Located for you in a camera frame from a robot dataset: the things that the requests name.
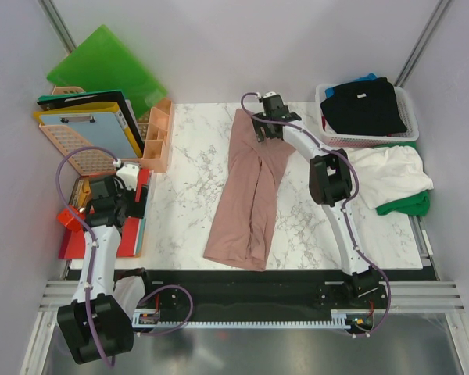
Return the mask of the white t shirt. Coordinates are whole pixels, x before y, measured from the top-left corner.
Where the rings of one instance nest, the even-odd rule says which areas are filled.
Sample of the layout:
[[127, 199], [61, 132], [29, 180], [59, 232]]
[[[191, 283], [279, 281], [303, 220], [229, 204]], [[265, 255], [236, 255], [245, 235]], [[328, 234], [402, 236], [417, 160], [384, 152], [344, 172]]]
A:
[[424, 172], [417, 150], [409, 145], [377, 148], [346, 148], [356, 171], [359, 194], [369, 209], [412, 197], [434, 188]]

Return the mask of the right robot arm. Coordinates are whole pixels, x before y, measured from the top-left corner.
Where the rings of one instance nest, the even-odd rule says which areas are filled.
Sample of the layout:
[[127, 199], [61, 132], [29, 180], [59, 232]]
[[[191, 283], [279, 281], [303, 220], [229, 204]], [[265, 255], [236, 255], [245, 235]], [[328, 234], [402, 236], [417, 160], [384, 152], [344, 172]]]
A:
[[322, 145], [279, 94], [270, 91], [252, 95], [263, 108], [250, 116], [257, 141], [282, 140], [309, 163], [310, 195], [324, 210], [339, 250], [343, 300], [351, 307], [361, 307], [371, 294], [381, 290], [383, 273], [362, 251], [349, 204], [358, 194], [359, 178], [347, 153]]

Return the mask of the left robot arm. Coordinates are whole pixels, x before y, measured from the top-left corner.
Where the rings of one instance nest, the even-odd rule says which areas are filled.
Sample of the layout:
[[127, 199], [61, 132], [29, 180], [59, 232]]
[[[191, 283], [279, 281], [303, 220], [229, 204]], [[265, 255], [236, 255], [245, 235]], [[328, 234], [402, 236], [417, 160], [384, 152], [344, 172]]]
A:
[[132, 317], [137, 306], [150, 306], [155, 287], [137, 270], [114, 280], [124, 225], [145, 214], [148, 187], [138, 172], [117, 171], [92, 177], [91, 197], [76, 217], [84, 233], [84, 262], [69, 304], [59, 307], [57, 320], [70, 354], [78, 364], [98, 359], [113, 366], [116, 355], [134, 345]]

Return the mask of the pink t shirt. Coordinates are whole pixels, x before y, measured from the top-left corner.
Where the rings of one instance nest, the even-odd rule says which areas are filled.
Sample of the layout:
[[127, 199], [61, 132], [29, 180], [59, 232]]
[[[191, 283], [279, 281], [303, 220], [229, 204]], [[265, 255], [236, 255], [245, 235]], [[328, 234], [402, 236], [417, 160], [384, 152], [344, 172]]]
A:
[[264, 271], [277, 219], [277, 192], [295, 149], [279, 139], [259, 143], [252, 119], [237, 109], [231, 127], [228, 175], [203, 258]]

